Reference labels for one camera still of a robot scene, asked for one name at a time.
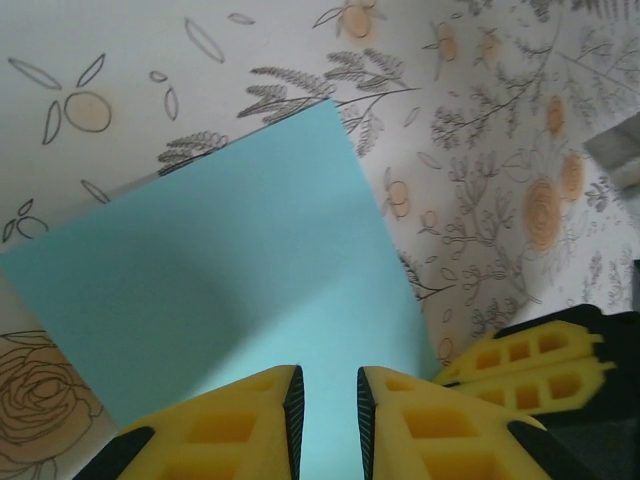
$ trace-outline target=light blue paper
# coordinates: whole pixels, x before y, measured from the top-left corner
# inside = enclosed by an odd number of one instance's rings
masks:
[[[0,265],[121,426],[301,364],[303,480],[362,475],[358,367],[417,375],[437,366],[329,102],[2,255]]]

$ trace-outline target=floral wallpaper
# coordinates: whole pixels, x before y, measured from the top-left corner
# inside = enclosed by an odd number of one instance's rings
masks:
[[[583,145],[640,110],[640,3],[116,4],[0,16],[2,249],[332,99],[442,364],[630,307],[638,230]],[[66,478],[114,427],[25,312],[0,310],[0,479]]]

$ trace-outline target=yellow plastic part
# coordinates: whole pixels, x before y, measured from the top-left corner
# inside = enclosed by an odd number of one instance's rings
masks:
[[[382,367],[366,367],[375,410],[374,480],[542,480],[507,430],[520,412]]]
[[[485,337],[444,368],[433,382],[439,385],[474,382],[593,355],[602,342],[580,326],[555,320],[495,339]]]
[[[291,480],[282,407],[295,366],[200,395],[122,430],[155,434],[118,480]]]
[[[587,357],[452,388],[527,415],[562,412],[584,407],[604,385],[604,371],[610,368],[615,368],[613,362]]]

